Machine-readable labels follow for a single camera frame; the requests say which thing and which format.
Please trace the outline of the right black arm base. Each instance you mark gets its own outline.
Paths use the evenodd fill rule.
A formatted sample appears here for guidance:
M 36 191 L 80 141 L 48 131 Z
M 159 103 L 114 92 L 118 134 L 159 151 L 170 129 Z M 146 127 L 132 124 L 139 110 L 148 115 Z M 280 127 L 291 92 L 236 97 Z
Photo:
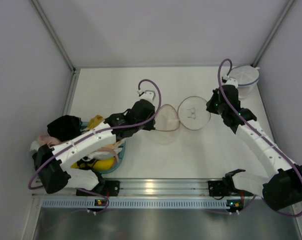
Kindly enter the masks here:
M 220 180 L 208 181 L 209 196 L 211 197 L 239 197 L 240 191 L 235 189 L 231 180 L 222 178 Z

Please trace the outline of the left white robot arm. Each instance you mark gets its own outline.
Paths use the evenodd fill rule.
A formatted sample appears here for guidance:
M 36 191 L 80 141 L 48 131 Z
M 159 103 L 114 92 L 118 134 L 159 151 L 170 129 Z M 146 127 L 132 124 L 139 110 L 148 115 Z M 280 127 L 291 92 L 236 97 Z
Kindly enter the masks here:
M 106 145 L 125 140 L 139 130 L 154 129 L 158 107 L 145 99 L 137 101 L 125 112 L 114 113 L 94 129 L 49 147 L 44 144 L 36 151 L 35 176 L 47 194 L 54 194 L 64 188 L 91 191 L 103 184 L 101 177 L 88 169 L 72 168 L 72 165 L 90 153 Z

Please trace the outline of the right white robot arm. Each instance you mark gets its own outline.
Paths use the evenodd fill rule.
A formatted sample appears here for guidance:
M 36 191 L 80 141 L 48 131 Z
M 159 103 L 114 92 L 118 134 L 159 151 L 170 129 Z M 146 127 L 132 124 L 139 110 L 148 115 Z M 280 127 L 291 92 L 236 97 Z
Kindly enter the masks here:
M 237 88 L 226 84 L 214 89 L 206 106 L 250 148 L 267 174 L 261 176 L 244 169 L 228 172 L 223 177 L 226 190 L 262 197 L 274 211 L 302 202 L 302 165 L 285 156 L 263 131 L 257 117 L 241 107 Z

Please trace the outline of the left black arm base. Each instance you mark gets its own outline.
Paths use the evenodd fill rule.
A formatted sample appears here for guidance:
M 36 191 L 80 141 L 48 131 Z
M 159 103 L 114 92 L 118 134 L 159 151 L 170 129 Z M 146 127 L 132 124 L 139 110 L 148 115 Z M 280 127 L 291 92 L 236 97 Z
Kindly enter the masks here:
M 99 184 L 94 187 L 92 190 L 81 191 L 76 190 L 76 196 L 94 196 L 95 194 L 100 194 L 105 197 L 116 197 L 119 194 L 120 190 L 120 181 L 118 180 L 101 180 Z

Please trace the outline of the beige mesh laundry bag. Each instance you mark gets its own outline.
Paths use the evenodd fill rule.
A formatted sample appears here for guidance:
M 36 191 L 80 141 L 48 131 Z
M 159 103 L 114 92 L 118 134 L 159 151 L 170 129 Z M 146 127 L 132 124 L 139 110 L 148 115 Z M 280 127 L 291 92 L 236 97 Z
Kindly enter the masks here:
M 162 105 L 155 117 L 155 129 L 146 132 L 145 136 L 156 144 L 168 145 L 178 138 L 181 127 L 189 131 L 201 130 L 211 118 L 206 104 L 200 96 L 189 96 L 177 108 Z

